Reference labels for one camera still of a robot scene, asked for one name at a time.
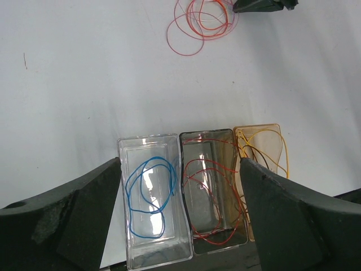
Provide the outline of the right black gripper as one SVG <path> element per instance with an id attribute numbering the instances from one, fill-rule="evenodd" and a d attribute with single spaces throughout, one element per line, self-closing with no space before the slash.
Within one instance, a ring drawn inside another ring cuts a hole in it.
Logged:
<path id="1" fill-rule="evenodd" d="M 237 0 L 232 7 L 234 13 L 275 12 L 284 8 L 293 10 L 298 0 Z"/>

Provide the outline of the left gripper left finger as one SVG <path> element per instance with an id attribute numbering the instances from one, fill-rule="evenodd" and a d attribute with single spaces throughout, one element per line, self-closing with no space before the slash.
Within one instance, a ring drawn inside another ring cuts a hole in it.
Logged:
<path id="1" fill-rule="evenodd" d="M 1 209 L 1 270 L 99 270 L 121 181 L 113 158 Z"/>

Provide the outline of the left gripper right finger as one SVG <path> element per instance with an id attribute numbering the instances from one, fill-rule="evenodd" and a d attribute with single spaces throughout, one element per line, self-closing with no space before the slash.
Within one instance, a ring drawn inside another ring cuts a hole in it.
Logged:
<path id="1" fill-rule="evenodd" d="M 328 196 L 255 161 L 240 178 L 262 270 L 360 270 L 360 190 Z"/>

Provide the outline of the clear plastic bin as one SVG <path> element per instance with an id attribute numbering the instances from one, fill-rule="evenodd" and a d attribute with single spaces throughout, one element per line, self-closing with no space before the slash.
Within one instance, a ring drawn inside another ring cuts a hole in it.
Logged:
<path id="1" fill-rule="evenodd" d="M 117 148 L 128 270 L 147 270 L 192 259 L 178 136 L 120 138 Z"/>

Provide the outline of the dark grey plastic bin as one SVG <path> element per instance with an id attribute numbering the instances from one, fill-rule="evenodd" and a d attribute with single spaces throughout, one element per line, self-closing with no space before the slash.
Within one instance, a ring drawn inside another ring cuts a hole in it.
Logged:
<path id="1" fill-rule="evenodd" d="M 197 255 L 246 244 L 245 211 L 234 181 L 238 151 L 231 129 L 183 132 L 182 192 Z"/>

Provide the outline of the amber plastic bin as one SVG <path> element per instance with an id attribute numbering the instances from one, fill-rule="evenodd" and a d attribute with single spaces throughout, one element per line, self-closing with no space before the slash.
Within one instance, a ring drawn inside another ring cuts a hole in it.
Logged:
<path id="1" fill-rule="evenodd" d="M 236 126 L 233 128 L 238 157 L 235 163 L 234 181 L 245 211 L 246 233 L 250 241 L 254 241 L 243 187 L 240 179 L 240 159 L 250 158 L 274 173 L 288 173 L 288 166 L 282 166 L 280 159 L 285 153 L 284 141 L 279 124 L 261 124 Z"/>

